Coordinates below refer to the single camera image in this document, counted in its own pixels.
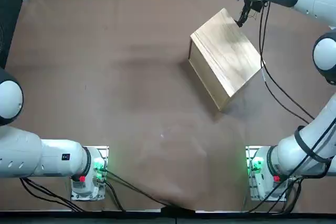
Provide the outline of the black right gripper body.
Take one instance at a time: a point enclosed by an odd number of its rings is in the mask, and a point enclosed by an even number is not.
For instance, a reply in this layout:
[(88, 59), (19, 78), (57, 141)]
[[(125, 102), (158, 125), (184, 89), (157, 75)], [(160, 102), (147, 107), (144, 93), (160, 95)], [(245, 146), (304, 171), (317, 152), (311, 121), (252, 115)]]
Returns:
[(262, 1), (251, 1), (251, 0), (244, 0), (244, 8), (243, 10), (246, 13), (249, 13), (250, 10), (254, 10), (258, 13), (260, 13), (260, 11), (263, 8), (263, 2)]

